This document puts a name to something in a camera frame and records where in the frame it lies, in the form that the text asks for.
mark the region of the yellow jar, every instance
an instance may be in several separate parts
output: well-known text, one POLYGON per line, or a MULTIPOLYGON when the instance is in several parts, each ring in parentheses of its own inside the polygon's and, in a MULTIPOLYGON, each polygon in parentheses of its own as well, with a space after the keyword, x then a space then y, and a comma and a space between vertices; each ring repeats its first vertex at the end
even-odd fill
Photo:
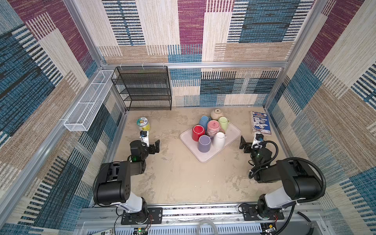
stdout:
POLYGON ((146 117, 141 117, 137 120, 137 126, 140 130, 150 130, 150 124, 146 117))

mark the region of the black mesh shelf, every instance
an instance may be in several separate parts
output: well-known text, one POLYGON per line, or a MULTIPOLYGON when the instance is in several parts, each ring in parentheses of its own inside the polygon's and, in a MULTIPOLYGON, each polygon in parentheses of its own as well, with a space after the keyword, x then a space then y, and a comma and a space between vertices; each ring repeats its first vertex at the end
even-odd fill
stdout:
POLYGON ((166 66, 117 67, 115 74, 117 78, 112 82, 129 111, 171 110, 171 88, 166 66))

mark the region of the beige tabletop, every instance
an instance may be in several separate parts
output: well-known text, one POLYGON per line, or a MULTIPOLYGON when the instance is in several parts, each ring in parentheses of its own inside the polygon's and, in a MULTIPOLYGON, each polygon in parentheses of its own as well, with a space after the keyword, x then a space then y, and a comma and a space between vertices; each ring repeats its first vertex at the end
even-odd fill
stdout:
MULTIPOLYGON (((251 111, 264 112, 262 107, 223 107, 224 115, 252 142, 251 111)), ((172 108, 171 111, 131 111, 128 114, 114 161, 130 155, 129 143, 139 139, 136 120, 146 117, 151 126, 149 141, 161 140, 161 150, 146 159, 144 174, 131 177, 131 190, 147 203, 207 203, 257 201, 261 194, 282 186, 281 182, 257 183, 248 179, 251 165, 249 153, 239 149, 240 137, 206 163, 201 163, 179 139, 182 132, 198 123, 212 108, 172 108)), ((265 140, 280 148, 277 159, 285 158, 275 130, 265 140)), ((267 144, 274 154, 274 146, 267 144)))

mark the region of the black mounting plate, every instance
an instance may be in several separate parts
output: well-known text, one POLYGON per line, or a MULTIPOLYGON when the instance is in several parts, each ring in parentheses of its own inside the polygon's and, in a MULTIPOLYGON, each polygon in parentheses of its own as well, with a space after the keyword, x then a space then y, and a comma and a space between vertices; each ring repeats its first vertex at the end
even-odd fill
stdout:
MULTIPOLYGON (((153 220, 152 224, 161 224, 162 223, 162 207, 152 207, 147 209, 149 214, 152 215, 153 220)), ((147 217, 147 220, 143 224, 149 224, 150 216, 147 217)), ((121 217, 121 225, 134 225, 137 223, 129 215, 123 215, 121 217)))
MULTIPOLYGON (((242 204, 241 211, 246 211, 247 213, 243 213, 243 218, 245 221, 254 221, 254 220, 262 220, 257 216, 256 210, 257 204, 242 204)), ((274 214, 278 216, 279 220, 283 220, 285 217, 282 212, 279 212, 280 209, 270 209, 270 212, 266 213, 270 220, 274 220, 274 214)))

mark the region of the white tray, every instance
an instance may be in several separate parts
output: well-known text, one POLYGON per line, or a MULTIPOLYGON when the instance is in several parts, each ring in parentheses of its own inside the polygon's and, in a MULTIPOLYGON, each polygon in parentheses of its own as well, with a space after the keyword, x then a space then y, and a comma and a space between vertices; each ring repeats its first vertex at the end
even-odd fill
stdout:
MULTIPOLYGON (((229 127, 226 131, 226 142, 224 143, 223 148, 226 148, 227 145, 232 143, 240 135, 241 135, 241 131, 236 126, 234 126, 232 123, 230 123, 229 127)), ((197 148, 198 142, 196 142, 192 139, 192 128, 189 128, 185 132, 181 133, 180 139, 189 148, 189 150, 197 157, 197 159, 200 162, 207 162, 212 157, 214 157, 217 153, 222 151, 222 149, 216 149, 212 145, 208 152, 206 152, 206 153, 200 152, 197 148)))

